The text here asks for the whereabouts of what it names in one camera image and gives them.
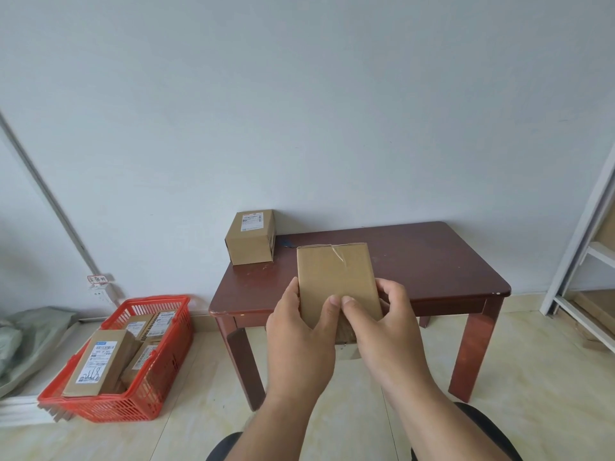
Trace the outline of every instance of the dark red table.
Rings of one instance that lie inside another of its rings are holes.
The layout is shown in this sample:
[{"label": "dark red table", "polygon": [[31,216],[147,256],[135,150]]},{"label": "dark red table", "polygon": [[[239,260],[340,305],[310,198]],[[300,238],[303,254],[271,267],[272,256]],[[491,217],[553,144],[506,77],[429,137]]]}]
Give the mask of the dark red table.
[{"label": "dark red table", "polygon": [[297,275],[297,246],[366,242],[376,277],[408,291],[417,317],[469,314],[448,388],[468,402],[504,298],[511,287],[446,223],[280,235],[272,263],[229,265],[209,313],[216,318],[250,408],[265,390],[245,327],[264,326]]}]

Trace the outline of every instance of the black pants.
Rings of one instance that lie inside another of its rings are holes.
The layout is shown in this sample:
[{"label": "black pants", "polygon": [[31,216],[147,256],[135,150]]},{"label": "black pants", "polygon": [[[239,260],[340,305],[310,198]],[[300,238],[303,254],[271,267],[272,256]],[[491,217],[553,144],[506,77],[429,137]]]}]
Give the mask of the black pants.
[{"label": "black pants", "polygon": [[[502,433],[500,429],[481,411],[473,408],[469,404],[466,403],[455,403],[461,411],[465,413],[467,417],[474,421],[474,424],[479,426],[485,434],[491,438],[497,446],[499,446],[503,452],[505,452],[512,461],[523,461],[515,450],[515,447],[512,446],[512,443],[506,435]],[[220,443],[216,445],[209,456],[207,457],[207,461],[224,461],[228,453],[232,450],[233,446],[239,440],[242,432],[235,432],[225,437]],[[414,455],[414,451],[412,451],[412,461],[416,461],[416,456]]]}]

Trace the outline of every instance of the forearm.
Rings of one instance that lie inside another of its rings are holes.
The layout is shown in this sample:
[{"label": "forearm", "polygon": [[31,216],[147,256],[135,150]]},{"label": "forearm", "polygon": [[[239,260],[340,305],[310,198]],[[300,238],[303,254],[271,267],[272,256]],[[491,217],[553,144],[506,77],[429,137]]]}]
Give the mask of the forearm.
[{"label": "forearm", "polygon": [[419,459],[510,461],[435,384],[407,382],[389,398]]},{"label": "forearm", "polygon": [[314,405],[267,396],[228,461],[298,460]]}]

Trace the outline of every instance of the table leg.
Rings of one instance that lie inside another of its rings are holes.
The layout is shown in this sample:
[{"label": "table leg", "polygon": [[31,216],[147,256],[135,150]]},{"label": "table leg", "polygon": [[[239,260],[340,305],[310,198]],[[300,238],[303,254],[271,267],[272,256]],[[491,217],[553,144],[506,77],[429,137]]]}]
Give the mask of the table leg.
[{"label": "table leg", "polygon": [[483,311],[470,314],[465,323],[457,362],[448,387],[451,395],[465,403],[472,395],[503,301],[504,298],[499,296],[487,299]]},{"label": "table leg", "polygon": [[265,389],[245,328],[237,328],[235,319],[230,315],[216,317],[216,322],[250,409],[256,411],[265,399]]},{"label": "table leg", "polygon": [[428,315],[425,315],[423,317],[419,317],[419,327],[421,328],[427,328],[427,325],[429,325],[429,321],[431,320],[431,317]]}]

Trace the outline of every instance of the tabletop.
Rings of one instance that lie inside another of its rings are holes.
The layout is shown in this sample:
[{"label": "tabletop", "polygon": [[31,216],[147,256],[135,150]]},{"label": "tabletop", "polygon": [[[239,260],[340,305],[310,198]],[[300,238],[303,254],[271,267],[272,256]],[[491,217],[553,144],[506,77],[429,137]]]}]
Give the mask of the tabletop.
[{"label": "tabletop", "polygon": [[274,261],[229,264],[211,300],[212,315],[271,312],[297,275],[296,247],[368,245],[374,275],[403,284],[411,302],[511,294],[511,287],[444,222],[280,235]]}]

